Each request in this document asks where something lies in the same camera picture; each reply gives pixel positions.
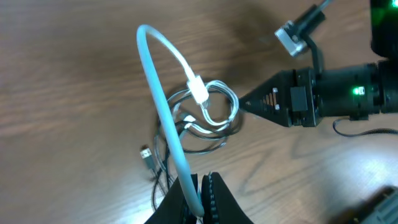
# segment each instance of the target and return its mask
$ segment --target black mechanical part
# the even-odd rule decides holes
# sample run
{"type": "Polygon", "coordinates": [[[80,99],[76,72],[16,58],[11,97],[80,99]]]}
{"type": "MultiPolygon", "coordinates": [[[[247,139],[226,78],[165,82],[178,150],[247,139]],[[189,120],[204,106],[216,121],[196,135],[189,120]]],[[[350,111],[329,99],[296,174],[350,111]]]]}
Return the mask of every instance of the black mechanical part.
{"type": "Polygon", "coordinates": [[[346,224],[398,223],[398,189],[388,187],[363,205],[346,224]]]}
{"type": "Polygon", "coordinates": [[[315,73],[321,74],[323,72],[325,63],[323,61],[323,53],[321,49],[315,44],[309,35],[303,35],[303,40],[307,43],[308,47],[311,49],[312,54],[312,64],[315,73]]]}
{"type": "MultiPolygon", "coordinates": [[[[322,58],[315,43],[310,37],[310,34],[326,19],[322,10],[329,5],[331,0],[325,0],[321,5],[313,5],[306,12],[304,12],[294,22],[288,21],[286,25],[282,26],[275,32],[280,42],[284,45],[289,54],[296,57],[311,49],[314,60],[322,58]]],[[[315,71],[318,73],[323,70],[323,60],[321,62],[314,62],[315,71]]]]}
{"type": "Polygon", "coordinates": [[[372,50],[389,59],[398,59],[398,7],[395,0],[371,0],[372,50]]]}
{"type": "Polygon", "coordinates": [[[360,65],[322,73],[317,80],[315,94],[319,116],[350,116],[367,119],[369,114],[379,113],[379,83],[375,64],[360,65]],[[364,88],[364,95],[353,93],[364,88]]]}
{"type": "Polygon", "coordinates": [[[239,99],[239,107],[285,127],[291,127],[290,87],[294,71],[281,71],[255,90],[239,99]]]}
{"type": "Polygon", "coordinates": [[[390,60],[322,74],[304,68],[277,73],[242,97],[239,105],[285,127],[315,127],[324,117],[349,116],[357,121],[367,120],[369,114],[398,112],[397,85],[398,64],[390,60]],[[265,100],[273,89],[278,107],[265,100]]]}
{"type": "Polygon", "coordinates": [[[253,224],[217,172],[203,177],[201,199],[205,224],[253,224]]]}
{"type": "MultiPolygon", "coordinates": [[[[191,175],[193,184],[198,189],[197,174],[191,175]]],[[[189,211],[187,202],[177,179],[155,213],[145,224],[196,224],[197,218],[189,211]]]]}

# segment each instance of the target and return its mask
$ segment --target light blue cable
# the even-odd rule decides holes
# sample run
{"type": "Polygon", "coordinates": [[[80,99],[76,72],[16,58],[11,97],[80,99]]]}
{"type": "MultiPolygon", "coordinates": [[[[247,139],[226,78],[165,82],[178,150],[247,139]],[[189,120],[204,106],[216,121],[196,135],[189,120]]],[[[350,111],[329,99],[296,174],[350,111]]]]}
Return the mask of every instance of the light blue cable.
{"type": "Polygon", "coordinates": [[[185,159],[180,138],[178,137],[174,120],[169,109],[169,104],[167,103],[166,96],[155,69],[155,65],[149,53],[146,34],[150,34],[155,37],[163,45],[165,45],[165,47],[167,47],[173,55],[175,55],[177,60],[183,66],[189,80],[195,78],[195,74],[192,72],[192,69],[190,69],[182,54],[159,31],[145,24],[138,27],[137,46],[139,56],[141,58],[142,66],[144,67],[150,91],[152,92],[152,97],[155,101],[156,109],[159,114],[160,122],[162,123],[167,144],[170,148],[170,153],[175,163],[175,168],[177,170],[178,179],[180,180],[182,192],[191,212],[197,217],[203,217],[205,211],[193,185],[189,164],[185,159]]]}

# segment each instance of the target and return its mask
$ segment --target silver connector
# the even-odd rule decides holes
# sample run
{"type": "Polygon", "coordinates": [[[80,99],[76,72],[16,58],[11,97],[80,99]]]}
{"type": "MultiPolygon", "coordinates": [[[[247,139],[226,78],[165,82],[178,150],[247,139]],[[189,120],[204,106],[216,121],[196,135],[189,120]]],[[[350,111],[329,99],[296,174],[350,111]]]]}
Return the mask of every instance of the silver connector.
{"type": "Polygon", "coordinates": [[[307,43],[305,43],[303,40],[300,40],[297,36],[295,36],[295,40],[290,38],[288,33],[285,31],[285,28],[292,24],[292,21],[288,21],[286,25],[282,26],[279,30],[275,32],[275,35],[283,44],[288,53],[292,57],[296,57],[298,54],[305,50],[305,48],[307,47],[307,43]]]}
{"type": "Polygon", "coordinates": [[[143,147],[141,149],[140,154],[143,159],[146,159],[152,155],[152,153],[150,152],[150,149],[148,147],[143,147]]]}

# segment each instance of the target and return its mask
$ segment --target white usb connector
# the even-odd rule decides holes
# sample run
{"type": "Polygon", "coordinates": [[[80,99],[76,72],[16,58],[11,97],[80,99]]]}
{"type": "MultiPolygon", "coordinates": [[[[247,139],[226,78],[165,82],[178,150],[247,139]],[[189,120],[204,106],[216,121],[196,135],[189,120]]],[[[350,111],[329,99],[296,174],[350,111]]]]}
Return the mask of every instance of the white usb connector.
{"type": "Polygon", "coordinates": [[[152,153],[150,152],[150,149],[148,147],[146,147],[145,149],[142,149],[140,154],[143,159],[146,159],[152,155],[152,153]]]}
{"type": "Polygon", "coordinates": [[[209,92],[199,75],[187,82],[193,98],[198,105],[203,104],[209,98],[209,92]]]}

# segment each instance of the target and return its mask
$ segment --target wooden table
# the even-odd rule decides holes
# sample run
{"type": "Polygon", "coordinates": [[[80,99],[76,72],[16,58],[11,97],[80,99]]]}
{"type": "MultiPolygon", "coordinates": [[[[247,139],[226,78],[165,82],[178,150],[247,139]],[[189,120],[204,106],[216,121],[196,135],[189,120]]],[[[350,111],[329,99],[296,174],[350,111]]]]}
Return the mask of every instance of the wooden table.
{"type": "MultiPolygon", "coordinates": [[[[239,96],[290,58],[273,32],[313,0],[3,0],[0,2],[0,223],[143,223],[152,213],[139,155],[154,104],[136,47],[150,24],[195,72],[239,96]]],[[[369,3],[335,1],[314,33],[327,68],[374,62],[369,3]]],[[[150,49],[166,90],[184,82],[159,43],[150,49]]],[[[342,130],[398,128],[396,115],[342,130]]],[[[227,146],[188,156],[218,171],[255,223],[338,223],[386,185],[398,185],[395,136],[346,139],[332,119],[283,128],[246,115],[227,146]]]]}

